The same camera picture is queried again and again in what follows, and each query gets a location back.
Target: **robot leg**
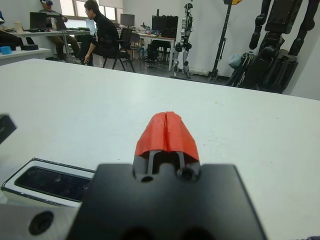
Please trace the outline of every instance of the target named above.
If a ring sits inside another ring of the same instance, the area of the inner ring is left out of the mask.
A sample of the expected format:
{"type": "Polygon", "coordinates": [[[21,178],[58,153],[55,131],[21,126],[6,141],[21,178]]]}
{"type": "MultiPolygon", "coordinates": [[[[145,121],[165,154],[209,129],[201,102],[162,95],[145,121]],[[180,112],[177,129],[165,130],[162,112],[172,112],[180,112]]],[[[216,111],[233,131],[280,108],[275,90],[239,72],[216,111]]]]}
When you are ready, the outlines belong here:
{"type": "Polygon", "coordinates": [[[190,79],[190,72],[189,72],[189,62],[187,61],[189,50],[192,48],[192,45],[190,43],[187,43],[185,46],[185,50],[183,52],[183,71],[186,75],[187,79],[190,79]]]}
{"type": "Polygon", "coordinates": [[[179,43],[177,43],[177,44],[175,45],[175,50],[174,50],[174,62],[173,62],[174,68],[173,68],[173,74],[174,74],[175,77],[177,76],[177,73],[179,72],[179,67],[178,67],[179,61],[178,61],[178,57],[179,57],[179,53],[181,53],[181,52],[182,52],[182,46],[181,46],[181,44],[180,44],[180,42],[179,42],[179,43]]]}
{"type": "Polygon", "coordinates": [[[190,79],[190,73],[189,73],[189,62],[187,61],[189,52],[187,50],[184,50],[183,52],[183,71],[186,75],[187,79],[190,79]]]}

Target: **man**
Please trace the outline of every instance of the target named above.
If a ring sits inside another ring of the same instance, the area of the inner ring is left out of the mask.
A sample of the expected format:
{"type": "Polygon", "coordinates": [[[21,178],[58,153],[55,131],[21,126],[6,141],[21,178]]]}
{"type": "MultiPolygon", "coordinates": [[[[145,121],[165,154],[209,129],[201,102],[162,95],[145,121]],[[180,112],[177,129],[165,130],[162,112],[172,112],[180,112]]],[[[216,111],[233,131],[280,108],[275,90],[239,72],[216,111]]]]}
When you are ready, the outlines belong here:
{"type": "MultiPolygon", "coordinates": [[[[40,10],[39,13],[45,13],[48,15],[48,17],[61,16],[65,23],[68,21],[68,18],[66,16],[62,16],[61,13],[52,10],[53,2],[51,0],[40,0],[40,2],[42,4],[43,9],[40,10]]],[[[49,25],[49,27],[51,27],[50,18],[47,18],[47,25],[49,25]]],[[[49,36],[48,38],[56,46],[56,53],[57,53],[58,60],[64,60],[65,59],[65,55],[64,55],[65,43],[64,43],[63,37],[62,36],[49,36]]],[[[66,35],[66,41],[68,44],[71,44],[72,50],[73,50],[74,54],[77,56],[79,54],[79,50],[80,50],[78,43],[77,43],[77,40],[74,37],[66,35]]]]}
{"type": "Polygon", "coordinates": [[[100,56],[113,57],[119,49],[119,33],[111,20],[99,11],[95,0],[88,0],[84,4],[86,15],[96,23],[94,36],[86,36],[82,40],[79,58],[88,66],[92,66],[92,53],[100,56]]]}
{"type": "Polygon", "coordinates": [[[6,44],[15,44],[16,47],[22,45],[22,41],[19,37],[5,32],[7,29],[4,26],[5,22],[5,18],[2,16],[2,12],[0,11],[0,47],[5,46],[6,44]]]}

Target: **white table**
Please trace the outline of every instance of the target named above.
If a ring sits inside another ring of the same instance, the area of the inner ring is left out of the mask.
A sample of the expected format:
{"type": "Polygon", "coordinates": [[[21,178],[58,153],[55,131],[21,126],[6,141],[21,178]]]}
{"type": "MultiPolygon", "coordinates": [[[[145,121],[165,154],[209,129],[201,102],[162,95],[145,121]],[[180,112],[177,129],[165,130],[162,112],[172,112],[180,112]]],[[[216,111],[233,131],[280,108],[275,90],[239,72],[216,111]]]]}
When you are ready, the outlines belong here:
{"type": "Polygon", "coordinates": [[[139,34],[140,38],[142,39],[150,39],[150,40],[159,40],[159,41],[164,41],[164,42],[169,42],[171,43],[171,47],[170,47],[170,58],[169,58],[169,67],[168,70],[169,72],[171,71],[171,67],[172,67],[172,59],[174,57],[174,49],[175,49],[175,42],[176,39],[175,38],[170,38],[170,37],[162,37],[162,36],[155,36],[155,35],[148,35],[148,34],[144,34],[141,32],[132,32],[135,34],[139,34]]]}
{"type": "MultiPolygon", "coordinates": [[[[89,35],[89,31],[64,31],[69,35],[89,35]]],[[[32,37],[49,37],[49,36],[61,36],[63,33],[61,31],[44,31],[44,32],[29,32],[24,31],[21,33],[11,32],[11,34],[19,37],[19,38],[32,38],[32,37]]]]}
{"type": "Polygon", "coordinates": [[[25,51],[21,50],[21,48],[18,46],[16,47],[15,51],[12,51],[11,54],[3,55],[2,53],[0,53],[0,66],[28,59],[46,59],[45,53],[48,53],[50,51],[50,49],[46,48],[39,48],[38,50],[33,51],[25,51]]]}
{"type": "Polygon", "coordinates": [[[64,41],[64,46],[65,46],[65,51],[68,55],[68,57],[70,57],[70,49],[69,49],[69,45],[67,42],[67,38],[66,35],[74,35],[74,36],[78,36],[78,35],[90,35],[89,31],[82,31],[82,30],[75,30],[75,31],[44,31],[44,32],[28,32],[28,31],[24,31],[24,32],[12,32],[11,34],[22,38],[23,44],[27,44],[26,38],[32,38],[32,37],[50,37],[50,36],[62,36],[63,37],[63,41],[64,41]]]}
{"type": "Polygon", "coordinates": [[[132,163],[151,117],[175,111],[202,164],[237,166],[270,240],[320,235],[320,101],[37,59],[0,72],[0,112],[17,125],[1,183],[33,157],[132,163]]]}

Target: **black chair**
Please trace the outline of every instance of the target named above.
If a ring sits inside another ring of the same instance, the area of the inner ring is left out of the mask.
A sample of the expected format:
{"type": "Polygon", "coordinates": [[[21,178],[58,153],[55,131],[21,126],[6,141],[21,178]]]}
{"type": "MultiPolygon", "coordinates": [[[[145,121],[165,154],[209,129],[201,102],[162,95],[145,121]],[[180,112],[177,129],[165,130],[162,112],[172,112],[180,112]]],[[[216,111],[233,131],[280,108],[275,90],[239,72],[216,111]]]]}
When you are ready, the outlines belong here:
{"type": "Polygon", "coordinates": [[[127,61],[129,61],[133,72],[134,73],[136,72],[135,69],[134,69],[134,66],[133,66],[133,64],[131,62],[131,56],[128,53],[128,50],[131,50],[130,49],[131,34],[132,34],[132,29],[130,29],[130,28],[123,28],[122,29],[121,35],[120,35],[120,40],[117,41],[120,44],[121,47],[120,47],[120,49],[118,50],[118,52],[116,53],[116,55],[114,57],[105,57],[105,56],[103,57],[105,59],[104,60],[104,64],[103,64],[103,68],[105,68],[107,60],[109,58],[109,59],[114,59],[114,63],[113,63],[112,69],[115,69],[117,60],[119,59],[121,65],[123,67],[123,70],[125,71],[126,69],[125,69],[125,66],[124,66],[124,64],[123,64],[121,59],[126,59],[127,61]]]}

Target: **man's hair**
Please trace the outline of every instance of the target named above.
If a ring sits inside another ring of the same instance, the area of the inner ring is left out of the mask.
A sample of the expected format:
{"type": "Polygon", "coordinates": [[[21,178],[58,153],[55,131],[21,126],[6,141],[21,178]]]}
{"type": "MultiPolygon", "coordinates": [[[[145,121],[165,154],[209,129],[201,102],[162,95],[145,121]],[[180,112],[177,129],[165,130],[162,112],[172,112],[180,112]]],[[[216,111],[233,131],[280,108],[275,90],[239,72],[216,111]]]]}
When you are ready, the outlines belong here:
{"type": "Polygon", "coordinates": [[[95,14],[100,13],[99,5],[95,0],[86,1],[84,7],[88,10],[92,10],[95,14]]]}

